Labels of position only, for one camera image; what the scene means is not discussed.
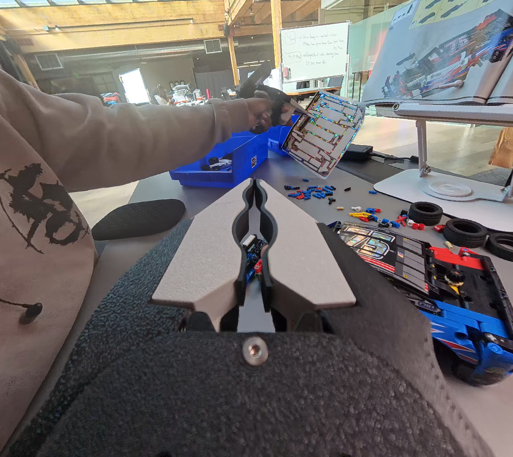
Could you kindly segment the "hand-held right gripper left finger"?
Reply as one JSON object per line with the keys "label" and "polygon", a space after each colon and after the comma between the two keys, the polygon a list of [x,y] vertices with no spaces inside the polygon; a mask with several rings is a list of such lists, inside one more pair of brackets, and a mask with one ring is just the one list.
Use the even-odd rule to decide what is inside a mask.
{"label": "hand-held right gripper left finger", "polygon": [[198,213],[189,225],[151,301],[203,312],[216,332],[222,318],[239,304],[237,284],[246,258],[253,180],[246,179]]}

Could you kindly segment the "shiny sticker sheet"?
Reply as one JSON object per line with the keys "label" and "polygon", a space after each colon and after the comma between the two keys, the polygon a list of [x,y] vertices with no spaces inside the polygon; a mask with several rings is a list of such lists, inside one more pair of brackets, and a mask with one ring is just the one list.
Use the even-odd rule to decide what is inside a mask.
{"label": "shiny sticker sheet", "polygon": [[320,90],[293,124],[282,151],[326,179],[359,132],[365,112],[362,103]]}

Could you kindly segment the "toy brick race car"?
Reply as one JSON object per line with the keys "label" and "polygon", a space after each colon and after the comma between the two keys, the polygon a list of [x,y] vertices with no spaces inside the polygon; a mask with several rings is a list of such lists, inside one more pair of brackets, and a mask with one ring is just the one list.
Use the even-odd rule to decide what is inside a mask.
{"label": "toy brick race car", "polygon": [[[447,246],[401,234],[401,244],[384,255],[371,257],[348,246],[329,225],[318,223],[337,263],[347,279],[356,305],[382,315],[385,328],[405,320],[410,302],[428,322],[428,339],[435,341],[435,353],[443,348],[452,356],[452,370],[460,380],[474,386],[500,383],[512,376],[512,303],[487,255],[460,247],[455,253]],[[244,280],[260,275],[267,241],[250,236],[242,243],[247,253]],[[331,309],[320,311],[327,320]],[[285,319],[274,312],[277,330],[286,330]]]}

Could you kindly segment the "person's left forearm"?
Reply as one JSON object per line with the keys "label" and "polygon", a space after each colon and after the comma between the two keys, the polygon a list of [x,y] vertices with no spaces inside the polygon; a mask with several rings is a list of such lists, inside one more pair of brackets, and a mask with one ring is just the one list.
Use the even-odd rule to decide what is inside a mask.
{"label": "person's left forearm", "polygon": [[13,192],[132,183],[205,156],[251,128],[244,100],[175,108],[105,107],[85,94],[49,95],[1,72],[1,182]]}

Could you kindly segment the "person's left hand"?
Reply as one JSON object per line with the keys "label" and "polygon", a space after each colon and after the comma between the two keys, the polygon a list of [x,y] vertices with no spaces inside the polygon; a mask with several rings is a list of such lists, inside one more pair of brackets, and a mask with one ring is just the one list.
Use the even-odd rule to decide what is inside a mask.
{"label": "person's left hand", "polygon": [[249,111],[249,132],[259,135],[280,124],[283,101],[254,97],[245,101]]}

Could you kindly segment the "written whiteboard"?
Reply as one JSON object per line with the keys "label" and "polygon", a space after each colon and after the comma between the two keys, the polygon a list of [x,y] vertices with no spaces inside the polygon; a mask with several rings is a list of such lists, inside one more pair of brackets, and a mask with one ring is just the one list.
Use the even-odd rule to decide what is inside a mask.
{"label": "written whiteboard", "polygon": [[325,79],[346,74],[349,21],[281,29],[281,68],[284,83]]}

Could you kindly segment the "black power adapter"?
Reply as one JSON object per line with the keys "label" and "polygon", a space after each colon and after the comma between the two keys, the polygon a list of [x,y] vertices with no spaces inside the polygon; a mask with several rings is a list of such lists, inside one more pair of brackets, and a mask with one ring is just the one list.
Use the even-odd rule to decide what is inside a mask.
{"label": "black power adapter", "polygon": [[365,162],[372,158],[373,152],[373,146],[350,144],[341,161]]}

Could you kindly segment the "cluttered background table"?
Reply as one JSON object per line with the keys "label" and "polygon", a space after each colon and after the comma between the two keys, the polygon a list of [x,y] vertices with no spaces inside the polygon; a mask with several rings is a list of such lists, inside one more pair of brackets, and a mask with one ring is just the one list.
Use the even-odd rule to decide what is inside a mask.
{"label": "cluttered background table", "polygon": [[177,83],[168,92],[168,105],[175,107],[194,107],[210,104],[213,98],[207,98],[199,88],[190,83]]}

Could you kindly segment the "black wrist rest pad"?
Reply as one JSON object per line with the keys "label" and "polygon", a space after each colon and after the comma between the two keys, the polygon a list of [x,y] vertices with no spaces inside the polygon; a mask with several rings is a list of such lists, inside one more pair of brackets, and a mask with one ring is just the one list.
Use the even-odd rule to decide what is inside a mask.
{"label": "black wrist rest pad", "polygon": [[112,210],[91,230],[95,241],[152,236],[172,229],[186,207],[178,199],[159,199],[126,204]]}

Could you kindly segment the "pile of colourful small bricks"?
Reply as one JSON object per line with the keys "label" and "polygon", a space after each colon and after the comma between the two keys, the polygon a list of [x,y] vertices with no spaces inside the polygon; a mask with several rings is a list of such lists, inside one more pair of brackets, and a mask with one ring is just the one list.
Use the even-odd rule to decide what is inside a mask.
{"label": "pile of colourful small bricks", "polygon": [[337,221],[329,227],[348,246],[371,257],[384,255],[400,245],[402,239],[398,230],[410,228],[424,231],[427,227],[409,219],[407,210],[402,210],[392,219],[382,218],[381,213],[382,211],[377,208],[367,208],[364,211],[352,208],[349,221]]}

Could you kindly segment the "white black brick assembly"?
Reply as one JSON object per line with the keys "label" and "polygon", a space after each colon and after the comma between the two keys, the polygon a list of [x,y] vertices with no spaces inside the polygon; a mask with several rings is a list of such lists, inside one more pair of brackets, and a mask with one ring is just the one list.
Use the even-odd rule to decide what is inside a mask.
{"label": "white black brick assembly", "polygon": [[217,159],[212,157],[208,160],[207,164],[200,166],[200,170],[204,172],[231,172],[232,160],[231,159]]}

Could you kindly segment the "frosted glass partition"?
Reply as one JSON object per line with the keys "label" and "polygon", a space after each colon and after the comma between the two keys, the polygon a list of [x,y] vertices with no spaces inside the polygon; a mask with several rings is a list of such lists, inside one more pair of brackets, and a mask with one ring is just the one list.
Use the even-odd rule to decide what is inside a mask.
{"label": "frosted glass partition", "polygon": [[407,4],[402,3],[351,25],[348,43],[352,73],[374,68],[395,12]]}

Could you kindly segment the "white rolling board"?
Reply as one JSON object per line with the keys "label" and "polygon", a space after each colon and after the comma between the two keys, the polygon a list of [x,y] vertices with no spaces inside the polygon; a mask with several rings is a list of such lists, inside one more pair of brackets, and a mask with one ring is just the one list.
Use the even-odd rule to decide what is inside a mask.
{"label": "white rolling board", "polygon": [[128,103],[134,105],[151,104],[151,96],[140,68],[119,74],[119,80]]}

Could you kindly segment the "black rubber toy tyre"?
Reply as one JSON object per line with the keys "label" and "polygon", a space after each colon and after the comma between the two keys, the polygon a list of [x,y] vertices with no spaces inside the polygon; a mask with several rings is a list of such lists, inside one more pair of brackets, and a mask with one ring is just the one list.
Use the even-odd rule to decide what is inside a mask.
{"label": "black rubber toy tyre", "polygon": [[488,236],[483,225],[464,218],[449,219],[442,233],[446,241],[469,249],[482,247]]}
{"label": "black rubber toy tyre", "polygon": [[493,233],[488,236],[485,248],[492,255],[512,262],[512,234]]}
{"label": "black rubber toy tyre", "polygon": [[427,227],[438,225],[443,214],[442,207],[426,201],[412,203],[407,213],[414,223],[422,223]]}

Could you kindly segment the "open instruction booklet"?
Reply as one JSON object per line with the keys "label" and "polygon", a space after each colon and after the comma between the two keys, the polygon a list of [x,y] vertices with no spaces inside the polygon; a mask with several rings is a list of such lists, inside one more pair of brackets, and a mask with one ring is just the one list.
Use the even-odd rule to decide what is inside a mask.
{"label": "open instruction booklet", "polygon": [[396,11],[366,105],[484,105],[512,58],[512,0],[414,0]]}

